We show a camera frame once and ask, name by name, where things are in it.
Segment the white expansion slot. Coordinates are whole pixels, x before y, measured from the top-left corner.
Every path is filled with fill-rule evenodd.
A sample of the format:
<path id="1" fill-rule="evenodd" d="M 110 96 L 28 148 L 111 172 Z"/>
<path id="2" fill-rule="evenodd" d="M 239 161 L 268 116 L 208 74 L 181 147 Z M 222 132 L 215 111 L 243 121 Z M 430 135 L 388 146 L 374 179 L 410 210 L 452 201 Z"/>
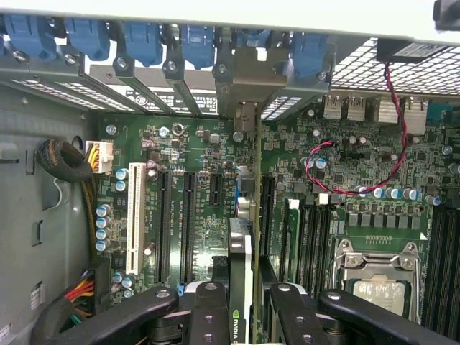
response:
<path id="1" fill-rule="evenodd" d="M 129 164 L 126 216 L 126 273 L 138 275 L 144 258 L 146 164 Z"/>

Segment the long black expansion slot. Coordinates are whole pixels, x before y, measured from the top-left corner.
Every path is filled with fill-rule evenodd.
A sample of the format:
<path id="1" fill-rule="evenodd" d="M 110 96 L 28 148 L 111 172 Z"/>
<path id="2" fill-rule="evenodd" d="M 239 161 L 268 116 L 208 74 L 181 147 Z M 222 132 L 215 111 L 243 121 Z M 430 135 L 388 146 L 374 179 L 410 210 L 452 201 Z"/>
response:
<path id="1" fill-rule="evenodd" d="M 170 222 L 172 176 L 160 172 L 157 180 L 156 267 L 155 282 L 165 283 L 170 270 Z"/>
<path id="2" fill-rule="evenodd" d="M 270 253 L 270 235 L 275 203 L 275 178 L 269 175 L 262 177 L 261 221 L 260 221 L 260 254 Z"/>
<path id="3" fill-rule="evenodd" d="M 196 232 L 196 174 L 183 176 L 183 212 L 181 227 L 180 284 L 193 280 L 193 246 Z"/>

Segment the white power connector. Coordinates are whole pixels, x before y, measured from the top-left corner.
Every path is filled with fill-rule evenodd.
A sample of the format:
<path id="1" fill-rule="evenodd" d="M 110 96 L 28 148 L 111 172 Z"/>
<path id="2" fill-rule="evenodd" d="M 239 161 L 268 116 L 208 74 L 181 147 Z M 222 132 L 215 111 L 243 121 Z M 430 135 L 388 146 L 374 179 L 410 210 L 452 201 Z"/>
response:
<path id="1" fill-rule="evenodd" d="M 87 141 L 85 156 L 94 174 L 109 174 L 114 160 L 112 142 Z"/>

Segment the short black expansion slot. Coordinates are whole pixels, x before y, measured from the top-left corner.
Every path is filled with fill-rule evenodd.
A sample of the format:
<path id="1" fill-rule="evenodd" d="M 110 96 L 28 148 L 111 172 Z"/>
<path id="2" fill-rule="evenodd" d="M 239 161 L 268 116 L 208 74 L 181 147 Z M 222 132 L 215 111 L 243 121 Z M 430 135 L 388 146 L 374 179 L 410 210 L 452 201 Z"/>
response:
<path id="1" fill-rule="evenodd" d="M 210 175 L 210 196 L 209 205 L 213 207 L 221 206 L 223 190 L 223 176 L 221 173 L 211 173 Z"/>

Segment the black chassis sensor box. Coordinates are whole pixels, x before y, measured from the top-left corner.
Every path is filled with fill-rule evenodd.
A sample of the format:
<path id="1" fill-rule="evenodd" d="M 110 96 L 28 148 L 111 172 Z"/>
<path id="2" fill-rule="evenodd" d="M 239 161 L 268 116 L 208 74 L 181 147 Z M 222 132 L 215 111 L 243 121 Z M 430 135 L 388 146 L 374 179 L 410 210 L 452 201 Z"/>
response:
<path id="1" fill-rule="evenodd" d="M 379 38 L 377 40 L 377 60 L 382 63 L 417 64 L 443 52 L 446 48 L 447 46 L 433 43 Z"/>

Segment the black plastic case latch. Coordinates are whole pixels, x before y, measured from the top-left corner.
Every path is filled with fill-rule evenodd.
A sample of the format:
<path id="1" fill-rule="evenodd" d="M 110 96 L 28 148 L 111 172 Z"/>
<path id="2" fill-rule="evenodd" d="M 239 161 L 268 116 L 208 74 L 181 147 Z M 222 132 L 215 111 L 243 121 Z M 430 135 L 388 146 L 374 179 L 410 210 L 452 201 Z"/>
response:
<path id="1" fill-rule="evenodd" d="M 433 21 L 438 31 L 460 32 L 460 0 L 435 0 Z"/>

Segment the silver CPU chip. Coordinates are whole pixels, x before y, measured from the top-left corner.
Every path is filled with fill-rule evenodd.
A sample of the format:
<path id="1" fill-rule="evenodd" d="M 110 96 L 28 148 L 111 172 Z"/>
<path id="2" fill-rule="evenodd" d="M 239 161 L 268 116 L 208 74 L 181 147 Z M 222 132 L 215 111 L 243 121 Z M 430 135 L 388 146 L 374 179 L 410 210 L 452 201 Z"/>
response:
<path id="1" fill-rule="evenodd" d="M 402 316 L 405 308 L 405 285 L 402 282 L 360 280 L 353 294 L 370 303 Z"/>

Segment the silver ethernet port block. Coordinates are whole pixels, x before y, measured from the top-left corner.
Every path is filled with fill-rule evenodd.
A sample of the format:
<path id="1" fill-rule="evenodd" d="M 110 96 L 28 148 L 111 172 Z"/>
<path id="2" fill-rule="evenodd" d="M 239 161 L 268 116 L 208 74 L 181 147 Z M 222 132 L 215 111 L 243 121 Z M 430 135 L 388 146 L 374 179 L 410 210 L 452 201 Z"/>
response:
<path id="1" fill-rule="evenodd" d="M 419 135 L 425 133 L 427 112 L 427 100 L 417 97 L 406 98 L 404 115 L 410 134 Z"/>

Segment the blue expansion slot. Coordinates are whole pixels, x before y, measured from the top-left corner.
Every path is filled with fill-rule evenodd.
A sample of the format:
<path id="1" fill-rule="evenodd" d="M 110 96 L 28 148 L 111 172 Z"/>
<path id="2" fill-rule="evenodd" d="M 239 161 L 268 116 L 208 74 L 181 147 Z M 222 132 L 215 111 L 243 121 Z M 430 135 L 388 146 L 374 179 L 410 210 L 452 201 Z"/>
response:
<path id="1" fill-rule="evenodd" d="M 238 217 L 238 212 L 239 212 L 239 197 L 240 197 L 240 175 L 241 175 L 241 170 L 238 168 L 236 169 L 235 173 L 235 196 L 234 196 L 234 216 Z"/>

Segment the silver finned rear port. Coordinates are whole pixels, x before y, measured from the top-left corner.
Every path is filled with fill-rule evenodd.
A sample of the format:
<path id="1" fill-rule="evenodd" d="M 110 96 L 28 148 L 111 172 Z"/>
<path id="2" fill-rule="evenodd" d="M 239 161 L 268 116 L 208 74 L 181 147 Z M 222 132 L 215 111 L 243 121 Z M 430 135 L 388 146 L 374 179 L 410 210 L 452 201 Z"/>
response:
<path id="1" fill-rule="evenodd" d="M 397 124 L 398 115 L 390 98 L 381 98 L 377 105 L 377 122 L 379 124 Z"/>

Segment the silver USB port block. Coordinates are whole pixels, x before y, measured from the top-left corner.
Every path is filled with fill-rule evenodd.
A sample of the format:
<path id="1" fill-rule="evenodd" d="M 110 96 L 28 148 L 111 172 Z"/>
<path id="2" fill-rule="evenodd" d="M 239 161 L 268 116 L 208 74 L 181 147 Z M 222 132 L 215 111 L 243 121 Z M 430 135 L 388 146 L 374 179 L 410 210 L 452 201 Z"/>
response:
<path id="1" fill-rule="evenodd" d="M 327 95 L 323 99 L 323 118 L 330 120 L 341 120 L 343 102 L 340 96 Z"/>
<path id="2" fill-rule="evenodd" d="M 366 99 L 361 96 L 350 96 L 347 100 L 347 119 L 349 121 L 364 121 Z"/>

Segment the metal CPU socket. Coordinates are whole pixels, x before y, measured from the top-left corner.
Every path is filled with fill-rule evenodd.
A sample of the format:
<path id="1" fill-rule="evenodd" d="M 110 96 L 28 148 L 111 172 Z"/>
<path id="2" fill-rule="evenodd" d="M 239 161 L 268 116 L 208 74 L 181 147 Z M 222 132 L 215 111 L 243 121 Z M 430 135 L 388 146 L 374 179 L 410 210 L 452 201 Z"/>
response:
<path id="1" fill-rule="evenodd" d="M 402 317 L 421 323 L 421 259 L 415 243 L 393 252 L 357 251 L 350 239 L 342 239 L 334 253 L 330 286 L 353 294 L 360 280 L 402 282 L 405 285 L 405 308 Z"/>

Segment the green Dell motherboard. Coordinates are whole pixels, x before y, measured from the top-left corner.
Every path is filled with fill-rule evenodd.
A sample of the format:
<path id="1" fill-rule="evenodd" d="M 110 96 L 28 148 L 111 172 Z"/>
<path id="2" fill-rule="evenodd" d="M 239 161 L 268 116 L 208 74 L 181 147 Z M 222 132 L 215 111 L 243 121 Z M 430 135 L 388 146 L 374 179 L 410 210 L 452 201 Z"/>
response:
<path id="1" fill-rule="evenodd" d="M 408 134 L 401 160 L 395 124 L 324 119 L 318 106 L 262 125 L 262 177 L 275 178 L 275 203 L 267 257 L 286 280 L 288 200 L 300 200 L 297 279 L 311 297 L 333 289 L 334 253 L 342 239 L 357 251 L 393 252 L 408 242 L 421 259 L 421 323 L 460 343 L 460 120 L 446 104 L 428 106 L 425 133 Z M 246 163 L 243 136 L 227 119 L 109 114 L 99 122 L 102 142 L 112 142 L 112 171 L 98 179 L 96 247 L 110 262 L 108 299 L 116 306 L 164 285 L 183 294 L 211 280 L 213 258 L 229 260 L 235 173 Z M 138 275 L 126 273 L 129 164 L 146 164 L 144 258 Z M 157 180 L 172 176 L 170 270 L 155 282 Z M 193 280 L 180 284 L 184 173 L 196 174 Z M 210 175 L 221 173 L 221 206 L 209 205 Z M 258 341 L 262 325 L 259 274 Z"/>

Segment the black and grey PC case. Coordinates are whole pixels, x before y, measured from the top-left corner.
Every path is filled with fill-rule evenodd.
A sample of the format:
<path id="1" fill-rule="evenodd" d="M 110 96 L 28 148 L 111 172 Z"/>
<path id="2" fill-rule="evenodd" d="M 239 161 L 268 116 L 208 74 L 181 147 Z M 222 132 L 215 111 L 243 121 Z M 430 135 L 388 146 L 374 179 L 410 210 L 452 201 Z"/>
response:
<path id="1" fill-rule="evenodd" d="M 238 29 L 269 29 L 269 49 L 287 51 L 276 73 L 286 84 L 272 95 L 262 125 L 291 119 L 340 96 L 366 99 L 365 120 L 390 98 L 398 115 L 400 153 L 408 146 L 405 100 L 446 104 L 460 120 L 460 32 L 438 31 L 435 0 L 0 0 L 0 345 L 45 345 L 45 339 L 113 307 L 110 262 L 96 247 L 98 179 L 87 141 L 102 142 L 109 114 L 227 119 L 219 108 L 218 53 L 238 48 Z M 13 46 L 5 14 L 47 17 L 57 57 L 33 58 Z M 101 19 L 110 51 L 92 61 L 74 48 L 65 18 Z M 126 51 L 123 22 L 160 26 L 162 63 L 144 67 Z M 214 65 L 196 70 L 183 58 L 184 24 L 215 28 Z M 295 75 L 295 32 L 328 35 L 320 73 Z M 444 45 L 423 62 L 382 63 L 377 40 Z"/>

